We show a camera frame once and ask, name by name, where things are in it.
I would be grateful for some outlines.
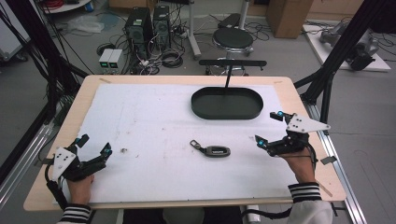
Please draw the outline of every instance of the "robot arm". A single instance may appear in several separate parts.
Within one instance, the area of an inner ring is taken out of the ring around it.
[[[281,140],[269,143],[266,139],[256,135],[257,146],[264,149],[272,157],[297,152],[309,146],[308,133],[315,131],[329,130],[331,127],[328,124],[318,122],[316,120],[299,116],[297,114],[287,114],[279,111],[270,114],[272,119],[277,119],[287,123],[287,135]]]
[[[334,28],[322,31],[319,39],[320,43],[329,43],[334,47],[347,26],[348,22],[341,21],[334,26]],[[375,61],[372,56],[378,51],[378,49],[378,40],[370,36],[369,32],[366,31],[359,42],[346,56],[346,62],[353,70],[360,71]]]
[[[70,181],[82,180],[105,168],[107,159],[112,153],[111,145],[107,143],[98,157],[90,161],[80,161],[77,156],[78,147],[83,147],[89,139],[89,136],[84,134],[81,138],[77,138],[69,147],[59,147],[56,150],[54,159],[46,168],[47,187],[63,210],[67,206],[67,200],[62,192],[62,186],[57,183],[61,175]],[[50,180],[48,172],[52,164],[54,167],[52,179]]]

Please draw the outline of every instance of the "black metal pole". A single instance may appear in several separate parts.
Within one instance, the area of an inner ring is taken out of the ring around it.
[[[233,66],[232,65],[229,65],[228,66],[228,74],[227,74],[227,80],[226,80],[226,82],[225,82],[225,89],[224,89],[224,94],[225,93],[227,93],[227,88],[228,88],[228,85],[230,84],[230,77],[231,77],[231,73],[233,72]]]
[[[344,62],[348,53],[358,43],[364,32],[370,27],[370,24],[381,13],[382,8],[388,0],[365,0],[361,7],[349,23],[341,38],[330,52],[320,69],[309,77],[303,78],[294,83],[296,88],[311,82],[305,93],[303,93],[302,100],[309,104],[315,104],[320,94],[326,89],[323,95],[322,112],[320,121],[327,123],[329,112],[329,104],[331,98],[332,79],[335,73]]]
[[[42,54],[46,64],[51,64],[53,73],[49,73],[49,76],[56,78],[56,82],[62,85],[65,94],[75,94],[79,84],[71,73],[70,64],[64,62],[61,52],[57,49],[32,3],[29,0],[6,0],[6,2]]]
[[[44,120],[47,118],[49,104],[46,104],[38,116],[35,118],[35,121],[30,125],[29,129],[23,135],[18,144],[14,147],[12,152],[8,155],[6,160],[0,166],[0,186],[6,180],[9,172],[12,170],[14,165],[18,162],[23,152],[29,146],[32,139],[37,134]]]

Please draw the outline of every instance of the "black stool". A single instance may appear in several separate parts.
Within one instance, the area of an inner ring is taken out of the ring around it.
[[[253,44],[253,37],[244,30],[236,28],[220,28],[213,34],[212,41],[217,48],[226,50],[227,55],[225,59],[231,60],[232,53],[246,53],[249,55],[252,49],[251,45]],[[233,70],[242,70],[243,75],[245,74],[244,67],[233,68]]]

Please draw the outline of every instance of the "computer tower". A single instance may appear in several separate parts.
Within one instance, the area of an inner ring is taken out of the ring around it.
[[[149,59],[154,46],[150,41],[154,35],[148,7],[132,8],[128,21],[125,23],[125,33],[139,58]]]
[[[171,48],[171,24],[169,6],[156,6],[152,17],[155,45],[157,49]]]

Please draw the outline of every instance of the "gray floor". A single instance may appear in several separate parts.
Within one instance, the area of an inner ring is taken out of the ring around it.
[[[55,20],[62,23],[81,14],[85,12],[75,10],[57,15]],[[195,21],[196,28],[203,25],[200,30],[202,33],[213,33],[217,25],[211,22],[211,17],[200,17]],[[247,19],[247,22],[251,21],[266,23],[264,18]],[[100,74],[96,48],[108,42],[111,36],[121,35],[122,26],[123,21],[118,20],[117,24],[108,26],[99,35],[80,36],[80,32],[73,32],[65,35],[65,38],[91,70]],[[265,60],[268,64],[263,71],[249,68],[247,71],[251,76],[290,77],[297,81],[319,69],[320,63],[304,35],[297,39],[277,39],[271,33],[267,34],[270,36],[268,41],[254,42],[254,52],[249,59]],[[202,59],[224,56],[223,51],[213,48],[210,36],[197,35],[196,38],[203,54]],[[183,65],[177,69],[161,68],[157,76],[205,74],[205,68],[193,59],[188,41],[185,41],[185,46]],[[395,52],[395,47],[388,50]],[[87,70],[69,48],[66,52],[71,63]],[[396,59],[396,56],[382,49],[378,55],[383,59]],[[396,118],[392,116],[396,114],[396,63],[389,63],[389,66],[392,70],[387,73],[340,70],[333,81],[329,114],[331,138],[368,223],[396,223]],[[35,70],[31,60],[27,63],[12,62],[0,68],[0,162],[4,162],[46,103],[45,89],[44,78]],[[0,211],[1,223],[55,223],[58,220],[60,212],[34,213],[23,210],[24,199],[38,170],[38,167],[32,166],[23,177]],[[275,204],[262,205],[261,209],[279,212],[287,207]],[[338,215],[334,217],[333,223],[350,223],[345,211],[338,211]],[[97,212],[93,223],[115,223],[116,216],[117,211],[101,210]],[[262,219],[262,223],[285,222]]]

